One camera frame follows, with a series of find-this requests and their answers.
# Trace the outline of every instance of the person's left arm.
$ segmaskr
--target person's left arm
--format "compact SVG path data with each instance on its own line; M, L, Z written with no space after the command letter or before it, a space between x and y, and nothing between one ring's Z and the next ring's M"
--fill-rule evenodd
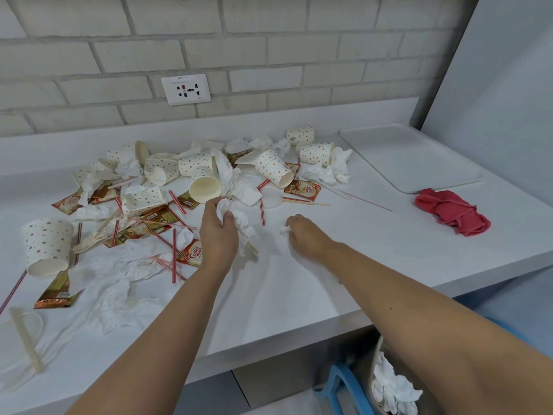
M215 297L238 250L231 213L206 203L200 229L202 265L155 321L65 415L170 415L175 410L209 321Z

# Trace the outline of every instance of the white tray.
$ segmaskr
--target white tray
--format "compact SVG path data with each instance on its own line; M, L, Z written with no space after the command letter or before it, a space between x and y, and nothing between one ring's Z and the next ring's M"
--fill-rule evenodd
M484 177L463 156L406 125L344 129L340 136L405 194L469 184Z

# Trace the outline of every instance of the blue stool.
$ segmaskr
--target blue stool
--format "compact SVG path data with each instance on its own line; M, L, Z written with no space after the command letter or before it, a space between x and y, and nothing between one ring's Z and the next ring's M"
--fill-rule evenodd
M516 336L518 339L522 339L528 345L531 345L529 340L524 335L508 326L506 323L494 318L486 319L494 322L499 327ZM344 384L346 389L349 391L359 415L374 415L369 401L365 396L365 392L363 392L363 389L347 364L333 365L330 369L330 374L328 375L328 380L325 386L322 390L315 390L315 396L320 399L329 399L334 415L343 415L342 407L340 406L338 396L336 395L336 392L341 389L342 384Z

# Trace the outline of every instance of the wall socket plate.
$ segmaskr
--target wall socket plate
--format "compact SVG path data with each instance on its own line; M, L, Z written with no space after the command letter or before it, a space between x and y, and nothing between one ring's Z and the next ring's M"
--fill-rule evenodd
M205 74L162 77L162 84L170 106L211 102Z

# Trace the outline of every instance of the forearm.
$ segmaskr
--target forearm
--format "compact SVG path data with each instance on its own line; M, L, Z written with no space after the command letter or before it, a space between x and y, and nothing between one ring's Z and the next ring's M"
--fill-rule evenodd
M325 254L322 263L451 413L474 405L497 409L508 395L513 404L526 385L505 381L513 376L506 371L523 374L533 365L535 375L549 378L550 384L551 361L503 329L345 244L334 247L335 253Z
M224 276L198 269L66 415L172 414Z

